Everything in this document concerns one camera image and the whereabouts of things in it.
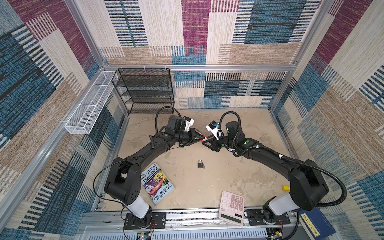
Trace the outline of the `small black padlock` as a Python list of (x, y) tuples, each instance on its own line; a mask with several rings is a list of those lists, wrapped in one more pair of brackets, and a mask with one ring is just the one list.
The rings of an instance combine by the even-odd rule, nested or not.
[(206, 168), (202, 160), (198, 160), (198, 168), (199, 169), (205, 169)]

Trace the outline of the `red padlock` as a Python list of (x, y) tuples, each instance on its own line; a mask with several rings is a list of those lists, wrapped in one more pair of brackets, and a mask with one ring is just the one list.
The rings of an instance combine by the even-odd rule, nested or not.
[(207, 141), (208, 138), (204, 135), (204, 138), (201, 140), (201, 142)]

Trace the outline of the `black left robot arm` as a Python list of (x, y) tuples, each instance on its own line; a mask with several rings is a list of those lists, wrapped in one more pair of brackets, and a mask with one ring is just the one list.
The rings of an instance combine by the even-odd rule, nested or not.
[(191, 118), (170, 116), (168, 124), (150, 136), (150, 142), (142, 149), (124, 159), (113, 160), (104, 191), (128, 208), (138, 226), (146, 227), (152, 221), (152, 208), (140, 196), (142, 171), (176, 143), (186, 147), (203, 140), (205, 136), (192, 128), (192, 124)]

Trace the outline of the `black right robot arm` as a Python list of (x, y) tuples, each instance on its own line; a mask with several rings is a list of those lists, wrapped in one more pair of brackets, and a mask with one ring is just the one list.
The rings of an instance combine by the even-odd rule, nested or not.
[(329, 188), (317, 164), (288, 158), (264, 146), (259, 141), (247, 138), (238, 122), (227, 123), (224, 134), (219, 124), (212, 121), (206, 129), (212, 133), (203, 142), (213, 151), (222, 148), (246, 159), (259, 162), (281, 174), (290, 182), (290, 191), (273, 197), (263, 205), (263, 214), (270, 222), (273, 218), (295, 210), (311, 211), (329, 193)]

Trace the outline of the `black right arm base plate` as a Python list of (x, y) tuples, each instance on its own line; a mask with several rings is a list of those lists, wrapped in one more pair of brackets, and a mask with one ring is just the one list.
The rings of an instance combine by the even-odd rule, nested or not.
[(266, 226), (266, 225), (289, 225), (291, 220), (287, 213), (281, 216), (272, 216), (271, 219), (267, 219), (267, 215), (264, 214), (263, 209), (246, 209), (244, 216), (248, 219), (250, 226)]

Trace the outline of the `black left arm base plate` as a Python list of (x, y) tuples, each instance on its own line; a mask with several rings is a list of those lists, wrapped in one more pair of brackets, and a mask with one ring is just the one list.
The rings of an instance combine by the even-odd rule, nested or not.
[(166, 225), (166, 212), (154, 212), (146, 214), (143, 219), (128, 213), (125, 217), (124, 230), (149, 230), (149, 229), (164, 229)]

